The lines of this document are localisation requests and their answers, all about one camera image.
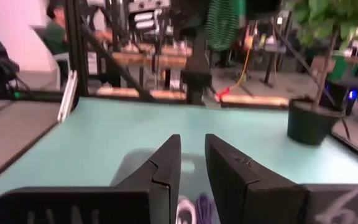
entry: green leaves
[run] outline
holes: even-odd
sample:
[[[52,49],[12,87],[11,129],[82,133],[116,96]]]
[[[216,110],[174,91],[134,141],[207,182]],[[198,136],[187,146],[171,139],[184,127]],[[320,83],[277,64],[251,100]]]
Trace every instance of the green leaves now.
[[[293,6],[293,17],[299,24],[303,24],[309,19],[310,10],[307,1],[300,1]]]
[[[297,0],[292,10],[302,27],[304,44],[327,39],[334,27],[340,27],[341,37],[346,40],[350,31],[358,27],[358,0]]]
[[[322,14],[329,6],[329,0],[309,0],[310,19]]]
[[[342,40],[346,40],[351,32],[351,29],[353,28],[352,24],[348,22],[343,22],[341,24],[341,38]]]
[[[339,51],[343,52],[345,49],[348,48],[348,46],[349,46],[349,41],[348,40],[343,41],[339,48]]]
[[[328,38],[333,32],[334,23],[332,21],[326,21],[320,26],[316,27],[313,32],[313,37],[316,39]]]

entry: person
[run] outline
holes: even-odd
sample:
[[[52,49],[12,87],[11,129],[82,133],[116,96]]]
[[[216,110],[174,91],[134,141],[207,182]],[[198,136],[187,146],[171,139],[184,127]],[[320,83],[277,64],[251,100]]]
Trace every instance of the person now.
[[[50,2],[47,7],[47,16],[51,19],[48,23],[43,35],[43,41],[53,55],[68,53],[68,39],[66,33],[65,10],[62,4]],[[112,42],[112,32],[110,30],[97,30],[94,36],[100,42]],[[58,63],[60,71],[63,74],[62,79],[67,79],[67,65]],[[99,74],[101,83],[107,81],[115,87],[120,87],[121,78],[119,75],[109,76],[107,74]]]

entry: red cable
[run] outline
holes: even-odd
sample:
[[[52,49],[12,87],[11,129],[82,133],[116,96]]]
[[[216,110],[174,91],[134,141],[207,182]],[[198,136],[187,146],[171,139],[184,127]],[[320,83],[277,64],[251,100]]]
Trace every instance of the red cable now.
[[[219,100],[221,100],[224,95],[227,95],[229,93],[230,93],[230,87],[227,87],[223,91],[221,91],[220,93],[217,93],[216,96],[217,96],[217,98]]]

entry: table surface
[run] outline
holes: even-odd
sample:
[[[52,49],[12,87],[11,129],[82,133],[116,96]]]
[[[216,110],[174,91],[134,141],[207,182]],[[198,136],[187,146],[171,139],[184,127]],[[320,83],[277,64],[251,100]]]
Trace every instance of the table surface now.
[[[83,98],[68,119],[0,175],[0,195],[25,186],[110,186],[180,134],[180,194],[211,194],[204,160],[213,133],[296,183],[358,184],[358,157],[327,138],[306,147],[286,137],[286,111],[211,110]]]

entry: green shirt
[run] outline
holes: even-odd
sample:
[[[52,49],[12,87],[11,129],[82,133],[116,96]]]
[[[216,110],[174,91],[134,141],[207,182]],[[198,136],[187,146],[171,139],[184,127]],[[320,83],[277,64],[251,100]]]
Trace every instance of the green shirt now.
[[[334,55],[333,59],[335,59],[336,63],[333,72],[328,74],[328,79],[339,80],[343,77],[347,67],[351,66],[351,64],[348,64],[343,56]],[[358,76],[358,66],[353,66],[352,75]]]
[[[66,30],[56,22],[50,22],[44,33],[44,42],[53,54],[68,53],[68,44],[64,41]]]

